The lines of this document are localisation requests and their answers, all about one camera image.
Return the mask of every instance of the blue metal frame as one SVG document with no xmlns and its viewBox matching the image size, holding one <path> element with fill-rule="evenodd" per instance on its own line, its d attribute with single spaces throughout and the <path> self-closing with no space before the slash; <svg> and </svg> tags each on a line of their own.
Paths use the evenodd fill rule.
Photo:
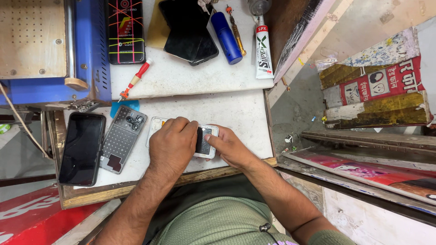
<svg viewBox="0 0 436 245">
<path fill-rule="evenodd" d="M 65 86 L 64 78 L 2 80 L 9 88 L 8 97 L 13 104 L 40 107 L 57 102 L 67 104 L 74 98 L 111 104 L 104 0 L 74 3 L 76 78 L 86 82 L 88 89 L 76 91 Z M 8 105 L 3 95 L 0 95 L 0 105 Z"/>
</svg>

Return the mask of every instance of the white phone frame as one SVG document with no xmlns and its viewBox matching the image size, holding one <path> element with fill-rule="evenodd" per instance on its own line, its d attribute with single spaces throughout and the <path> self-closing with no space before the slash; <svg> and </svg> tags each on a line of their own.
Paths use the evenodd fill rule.
<svg viewBox="0 0 436 245">
<path fill-rule="evenodd" d="M 148 130 L 148 137 L 147 137 L 147 144 L 146 147 L 150 148 L 150 138 L 151 136 L 160 130 L 162 128 L 162 121 L 166 122 L 168 118 L 158 117 L 155 116 L 150 120 L 150 129 Z M 217 126 L 207 125 L 207 124 L 198 124 L 201 128 L 211 129 L 212 133 L 211 135 L 218 136 L 219 129 Z M 208 158 L 212 159 L 215 157 L 215 147 L 211 146 L 211 149 L 209 151 L 209 154 L 201 154 L 201 153 L 194 153 L 195 157 L 202 157 L 202 158 Z"/>
</svg>

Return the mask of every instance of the wooden table edge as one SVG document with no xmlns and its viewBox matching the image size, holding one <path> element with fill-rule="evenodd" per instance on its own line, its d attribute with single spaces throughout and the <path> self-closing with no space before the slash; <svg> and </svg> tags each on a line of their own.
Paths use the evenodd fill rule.
<svg viewBox="0 0 436 245">
<path fill-rule="evenodd" d="M 277 159 L 275 157 L 271 157 L 263 160 L 272 167 L 277 166 Z M 180 178 L 176 181 L 174 187 L 189 184 L 189 183 L 200 182 L 204 180 L 211 180 L 219 177 L 231 176 L 240 173 L 241 171 L 231 166 L 227 166 L 227 167 L 214 168 L 214 169 L 191 173 L 191 174 L 184 174 L 181 175 Z M 75 208 L 79 206 L 84 206 L 84 205 L 89 205 L 102 201 L 109 201 L 112 199 L 125 197 L 133 190 L 133 188 L 136 186 L 137 183 L 138 181 L 131 181 L 131 182 L 123 183 L 124 185 L 121 187 L 116 187 L 110 190 L 99 191 L 95 193 L 89 193 L 89 194 L 73 196 L 73 197 L 64 197 L 61 198 L 61 206 L 63 209 Z"/>
</svg>

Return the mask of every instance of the smartphone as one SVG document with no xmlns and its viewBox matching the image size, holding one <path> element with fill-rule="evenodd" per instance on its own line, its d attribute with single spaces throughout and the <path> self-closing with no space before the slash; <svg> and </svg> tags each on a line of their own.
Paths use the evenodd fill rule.
<svg viewBox="0 0 436 245">
<path fill-rule="evenodd" d="M 188 61 L 191 66 L 218 56 L 218 48 L 206 28 L 210 15 L 196 0 L 164 0 L 159 8 L 171 29 L 164 52 Z M 212 5 L 207 4 L 206 8 L 212 13 Z"/>
<path fill-rule="evenodd" d="M 200 47 L 198 48 L 197 55 L 193 62 L 189 62 L 190 66 L 196 66 L 203 62 L 206 62 L 212 58 L 217 57 L 219 54 L 217 45 L 212 39 L 207 29 L 202 33 L 202 39 Z"/>
<path fill-rule="evenodd" d="M 106 0 L 109 62 L 144 63 L 142 0 Z"/>
<path fill-rule="evenodd" d="M 150 148 L 150 138 L 151 136 L 160 130 L 162 126 L 168 119 L 162 117 L 153 117 L 150 121 L 150 129 L 148 130 L 148 139 L 146 147 Z M 218 136 L 219 129 L 217 126 L 207 125 L 207 124 L 198 124 L 197 129 L 197 143 L 195 144 L 195 157 L 203 157 L 212 159 L 215 157 L 215 148 L 206 142 L 204 136 L 206 134 L 211 134 L 214 136 Z"/>
<path fill-rule="evenodd" d="M 101 168 L 114 174 L 121 173 L 146 121 L 147 115 L 125 105 L 119 106 L 103 143 Z"/>
<path fill-rule="evenodd" d="M 63 185 L 93 186 L 97 179 L 106 118 L 75 112 L 68 120 L 58 182 Z"/>
</svg>

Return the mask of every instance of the blue screwdriver handle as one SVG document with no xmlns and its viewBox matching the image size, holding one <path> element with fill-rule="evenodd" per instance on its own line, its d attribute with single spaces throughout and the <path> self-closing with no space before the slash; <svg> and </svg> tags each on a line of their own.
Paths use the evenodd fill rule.
<svg viewBox="0 0 436 245">
<path fill-rule="evenodd" d="M 218 36 L 221 48 L 230 65 L 234 65 L 242 60 L 242 54 L 233 36 L 227 20 L 222 12 L 217 12 L 211 17 L 212 26 Z"/>
</svg>

